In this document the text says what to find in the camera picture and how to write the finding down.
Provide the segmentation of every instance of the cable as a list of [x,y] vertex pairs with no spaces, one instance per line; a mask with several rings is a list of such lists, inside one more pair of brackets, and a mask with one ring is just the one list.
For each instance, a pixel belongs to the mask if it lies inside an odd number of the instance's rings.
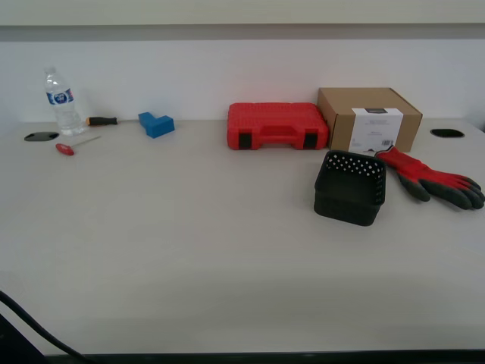
[[76,350],[71,349],[68,345],[63,344],[58,339],[53,337],[47,332],[36,320],[33,319],[18,303],[11,299],[6,293],[0,290],[0,302],[4,303],[9,309],[17,314],[26,324],[28,324],[37,334],[46,339],[49,343],[61,349],[65,353],[71,355],[73,358],[78,359],[81,362],[86,362],[89,364],[96,364],[96,362],[91,359],[86,358],[83,354],[78,353]]

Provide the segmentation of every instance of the box label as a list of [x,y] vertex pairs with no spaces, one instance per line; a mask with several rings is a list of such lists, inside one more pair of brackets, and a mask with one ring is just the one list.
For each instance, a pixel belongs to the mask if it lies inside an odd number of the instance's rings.
[[350,152],[378,152],[396,144],[404,116],[397,108],[353,108],[355,123]]

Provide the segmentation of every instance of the blue plastic part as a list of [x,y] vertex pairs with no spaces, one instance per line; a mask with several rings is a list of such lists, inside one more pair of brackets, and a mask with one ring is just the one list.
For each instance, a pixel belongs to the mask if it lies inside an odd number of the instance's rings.
[[166,115],[155,118],[149,112],[144,112],[138,115],[138,119],[139,123],[145,128],[146,135],[152,138],[158,138],[175,130],[174,119]]

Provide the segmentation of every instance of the glove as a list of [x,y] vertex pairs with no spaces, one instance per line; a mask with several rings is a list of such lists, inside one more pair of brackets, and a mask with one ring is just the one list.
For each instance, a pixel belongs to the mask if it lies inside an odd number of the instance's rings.
[[404,188],[421,201],[429,201],[431,194],[464,210],[483,207],[485,196],[480,186],[468,177],[435,171],[417,159],[401,153],[395,146],[377,152],[376,157],[396,169]]

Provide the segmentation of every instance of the black screwdriver handle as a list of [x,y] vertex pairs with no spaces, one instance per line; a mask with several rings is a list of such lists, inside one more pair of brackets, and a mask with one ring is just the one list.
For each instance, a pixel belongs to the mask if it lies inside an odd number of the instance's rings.
[[88,124],[90,127],[97,127],[99,125],[117,125],[118,121],[116,118],[94,117],[94,118],[87,118],[86,124]]

